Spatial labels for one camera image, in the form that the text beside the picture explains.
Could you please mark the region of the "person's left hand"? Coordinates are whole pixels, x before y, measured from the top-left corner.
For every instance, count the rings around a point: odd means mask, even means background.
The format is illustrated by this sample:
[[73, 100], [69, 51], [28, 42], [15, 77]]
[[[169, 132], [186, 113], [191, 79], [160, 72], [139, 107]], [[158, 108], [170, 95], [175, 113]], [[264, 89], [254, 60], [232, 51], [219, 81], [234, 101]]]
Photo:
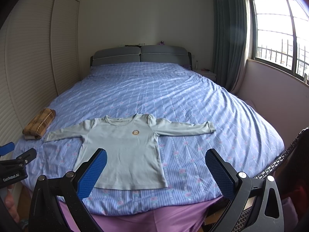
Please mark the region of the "person's left hand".
[[13, 218], [13, 220], [16, 223], [18, 223], [19, 222], [19, 215], [18, 215], [18, 212], [17, 212], [17, 208], [16, 208], [16, 205], [15, 205], [15, 202], [14, 202], [13, 195], [8, 188], [6, 190], [7, 190], [7, 194], [6, 194], [6, 197], [4, 199], [5, 206], [8, 210], [8, 213], [10, 213], [11, 217]]

